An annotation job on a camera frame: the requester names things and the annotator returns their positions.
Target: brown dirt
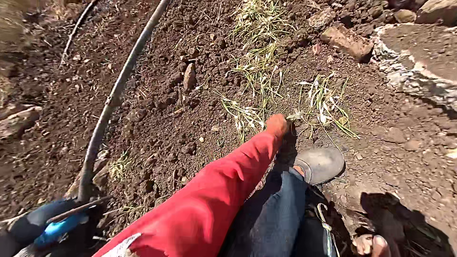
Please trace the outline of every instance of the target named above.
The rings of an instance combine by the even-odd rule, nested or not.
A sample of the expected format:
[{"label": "brown dirt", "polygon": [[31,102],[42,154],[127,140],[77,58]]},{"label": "brown dirt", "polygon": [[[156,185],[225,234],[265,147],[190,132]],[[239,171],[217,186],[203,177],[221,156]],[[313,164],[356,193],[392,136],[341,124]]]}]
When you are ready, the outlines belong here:
[{"label": "brown dirt", "polygon": [[[331,3],[318,1],[322,9]],[[39,33],[40,40],[16,58],[21,61],[16,62],[17,72],[10,77],[15,87],[7,102],[43,106],[43,117],[21,139],[0,143],[1,220],[61,197],[73,182],[106,97],[155,4],[141,0],[108,4],[100,0],[70,47],[68,65],[60,70],[60,54],[72,29],[69,24],[77,17],[39,21],[44,30]],[[145,47],[101,149],[109,150],[111,161],[117,160],[123,151],[132,158],[123,180],[110,179],[101,188],[102,193],[114,196],[107,211],[136,209],[124,208],[106,215],[100,224],[105,236],[122,230],[182,188],[207,163],[239,145],[233,120],[227,117],[219,97],[213,93],[217,89],[237,98],[241,90],[238,79],[224,78],[230,69],[225,61],[230,55],[244,54],[240,39],[229,37],[233,28],[231,14],[238,4],[173,1]],[[368,13],[380,2],[350,0],[341,4],[345,7],[337,10],[336,20],[344,19],[345,24],[363,36],[369,37],[374,27],[392,22],[391,10],[384,10],[376,19]],[[320,54],[313,55],[311,46],[321,43],[320,32],[309,28],[307,18],[317,10],[298,0],[288,1],[286,9],[295,14],[288,18],[298,26],[296,32],[281,39],[287,54],[279,65],[287,71],[286,86],[291,99],[272,110],[294,113],[299,92],[295,82],[311,81],[332,70],[337,72],[335,80],[349,77],[346,109],[352,117],[351,128],[361,139],[347,138],[329,128],[332,140],[345,154],[347,169],[340,180],[324,186],[326,196],[343,215],[349,232],[354,234],[358,228],[351,213],[370,212],[370,205],[361,203],[362,192],[369,196],[392,193],[402,205],[422,213],[428,224],[444,232],[456,249],[457,166],[444,156],[447,148],[457,146],[454,114],[387,88],[385,75],[374,64],[358,64],[327,45],[321,46]],[[36,24],[26,25],[37,30]],[[210,34],[216,35],[215,41]],[[202,87],[185,92],[188,98],[179,105],[179,72],[186,68],[180,56],[194,52],[195,48],[200,49],[195,65],[197,82]],[[328,56],[333,57],[330,63]],[[214,125],[219,126],[218,132],[211,131]],[[300,133],[306,125],[297,122],[295,127]],[[204,138],[203,143],[198,140],[200,137]],[[332,146],[321,129],[311,139],[301,133],[295,140],[298,151]],[[405,231],[431,230],[423,223],[417,224],[408,223]],[[424,242],[423,245],[435,245],[428,247],[433,248],[428,256],[450,255],[446,236],[438,232],[433,234],[437,236],[425,237],[424,233],[409,233],[405,249],[423,252],[409,244]]]}]

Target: gray shoe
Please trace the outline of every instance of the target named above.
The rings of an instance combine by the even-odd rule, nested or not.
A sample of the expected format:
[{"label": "gray shoe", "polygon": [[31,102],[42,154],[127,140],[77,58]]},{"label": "gray shoe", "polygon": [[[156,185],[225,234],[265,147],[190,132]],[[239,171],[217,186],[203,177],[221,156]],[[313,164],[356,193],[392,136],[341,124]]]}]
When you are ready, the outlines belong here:
[{"label": "gray shoe", "polygon": [[336,148],[315,148],[299,153],[295,157],[294,165],[302,169],[307,183],[316,185],[340,174],[345,162],[343,155]]}]

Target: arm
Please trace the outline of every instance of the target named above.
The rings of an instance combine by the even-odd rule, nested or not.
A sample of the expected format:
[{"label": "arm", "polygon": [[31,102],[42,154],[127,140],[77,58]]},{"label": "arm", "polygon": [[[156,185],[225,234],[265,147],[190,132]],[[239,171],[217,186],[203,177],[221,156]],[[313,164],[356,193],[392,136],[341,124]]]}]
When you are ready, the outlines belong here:
[{"label": "arm", "polygon": [[94,257],[141,233],[129,249],[145,256],[216,256],[240,206],[273,160],[287,130],[262,132],[203,168],[183,189],[133,222]]}]

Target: jeans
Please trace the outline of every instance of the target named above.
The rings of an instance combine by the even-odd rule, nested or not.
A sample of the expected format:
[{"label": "jeans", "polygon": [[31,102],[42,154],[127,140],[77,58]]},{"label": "jeans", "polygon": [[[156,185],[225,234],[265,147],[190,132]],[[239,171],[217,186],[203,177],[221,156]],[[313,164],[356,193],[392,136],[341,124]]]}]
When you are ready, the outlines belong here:
[{"label": "jeans", "polygon": [[319,198],[309,188],[295,169],[273,168],[238,212],[219,256],[336,256],[333,244],[327,254],[327,232],[315,211]]}]

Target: blue glove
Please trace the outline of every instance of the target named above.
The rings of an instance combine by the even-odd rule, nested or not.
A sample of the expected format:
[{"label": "blue glove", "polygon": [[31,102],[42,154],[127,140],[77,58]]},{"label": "blue glove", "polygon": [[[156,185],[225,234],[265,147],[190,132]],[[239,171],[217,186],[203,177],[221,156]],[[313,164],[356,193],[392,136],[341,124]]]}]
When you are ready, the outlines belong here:
[{"label": "blue glove", "polygon": [[28,215],[18,219],[9,231],[9,234],[24,248],[39,237],[46,229],[46,221],[54,216],[73,209],[74,200],[59,200],[45,204]]},{"label": "blue glove", "polygon": [[70,232],[77,225],[87,222],[89,216],[84,213],[74,214],[60,222],[50,223],[44,232],[33,242],[37,247],[44,247],[58,241],[65,233]]}]

